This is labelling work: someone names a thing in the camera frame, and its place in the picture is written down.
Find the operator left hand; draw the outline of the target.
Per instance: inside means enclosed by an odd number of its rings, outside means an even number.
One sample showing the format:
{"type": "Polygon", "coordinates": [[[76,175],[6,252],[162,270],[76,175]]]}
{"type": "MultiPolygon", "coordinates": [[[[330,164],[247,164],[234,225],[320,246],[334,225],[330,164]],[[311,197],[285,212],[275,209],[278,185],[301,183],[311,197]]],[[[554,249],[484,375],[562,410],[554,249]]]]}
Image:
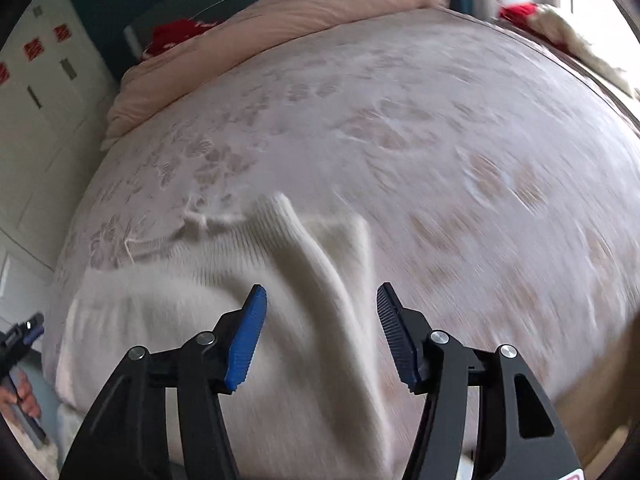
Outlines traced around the operator left hand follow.
{"type": "Polygon", "coordinates": [[[13,405],[19,405],[30,417],[40,419],[42,415],[41,406],[38,403],[34,390],[32,390],[32,384],[27,375],[22,370],[18,370],[17,377],[16,393],[13,393],[6,387],[0,387],[1,414],[14,425],[17,424],[17,419],[12,411],[13,405]]]}

